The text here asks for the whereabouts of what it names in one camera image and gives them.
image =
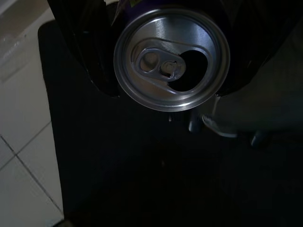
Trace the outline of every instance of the can lid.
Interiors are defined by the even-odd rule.
[[[156,9],[132,21],[115,48],[123,90],[151,109],[176,112],[202,104],[223,84],[230,64],[227,40],[207,16]]]

